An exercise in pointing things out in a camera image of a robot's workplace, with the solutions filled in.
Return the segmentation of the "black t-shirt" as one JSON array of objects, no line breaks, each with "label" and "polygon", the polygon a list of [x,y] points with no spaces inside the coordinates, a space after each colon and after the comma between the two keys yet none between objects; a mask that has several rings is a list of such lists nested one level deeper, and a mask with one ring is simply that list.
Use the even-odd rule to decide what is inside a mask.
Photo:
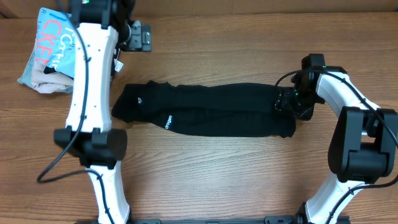
[{"label": "black t-shirt", "polygon": [[275,109],[279,92],[259,83],[207,87],[149,81],[127,84],[111,114],[126,123],[147,122],[193,136],[291,137],[296,121]]}]

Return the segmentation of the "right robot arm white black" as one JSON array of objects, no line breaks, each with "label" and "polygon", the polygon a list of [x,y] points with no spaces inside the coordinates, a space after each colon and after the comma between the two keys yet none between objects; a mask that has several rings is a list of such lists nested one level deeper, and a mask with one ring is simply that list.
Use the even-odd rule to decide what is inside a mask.
[{"label": "right robot arm white black", "polygon": [[301,69],[288,74],[294,87],[279,93],[274,108],[296,119],[310,119],[315,104],[328,103],[338,122],[328,149],[330,174],[316,194],[289,216],[265,223],[349,223],[340,213],[364,189],[381,189],[377,180],[393,170],[397,149],[397,112],[368,100],[342,67],[327,66],[323,54],[309,54]]}]

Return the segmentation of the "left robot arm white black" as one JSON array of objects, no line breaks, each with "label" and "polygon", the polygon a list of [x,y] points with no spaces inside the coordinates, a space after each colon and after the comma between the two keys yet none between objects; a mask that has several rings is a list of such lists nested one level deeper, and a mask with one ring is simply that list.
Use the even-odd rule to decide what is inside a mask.
[{"label": "left robot arm white black", "polygon": [[121,162],[127,133],[112,127],[109,91],[119,51],[149,51],[150,27],[131,20],[135,2],[70,1],[67,17],[76,32],[72,101],[63,129],[54,131],[62,155],[78,158],[93,184],[96,223],[132,223]]}]

